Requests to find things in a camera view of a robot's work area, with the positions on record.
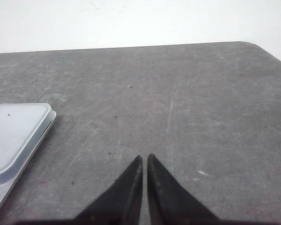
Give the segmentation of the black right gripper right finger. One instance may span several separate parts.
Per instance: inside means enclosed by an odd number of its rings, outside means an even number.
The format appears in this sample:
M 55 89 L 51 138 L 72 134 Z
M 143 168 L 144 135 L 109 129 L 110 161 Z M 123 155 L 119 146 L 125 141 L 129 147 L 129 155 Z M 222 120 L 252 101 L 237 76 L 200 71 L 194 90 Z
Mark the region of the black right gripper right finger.
M 220 221 L 179 184 L 154 154 L 148 156 L 147 192 L 152 225 L 194 225 Z

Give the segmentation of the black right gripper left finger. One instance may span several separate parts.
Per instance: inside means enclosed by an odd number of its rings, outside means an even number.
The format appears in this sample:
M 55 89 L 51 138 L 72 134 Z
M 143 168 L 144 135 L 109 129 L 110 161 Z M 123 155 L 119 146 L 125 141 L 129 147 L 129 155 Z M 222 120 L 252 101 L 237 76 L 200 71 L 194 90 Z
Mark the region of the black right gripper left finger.
M 89 225 L 138 225 L 143 193 L 143 162 L 137 156 L 111 187 L 75 219 Z

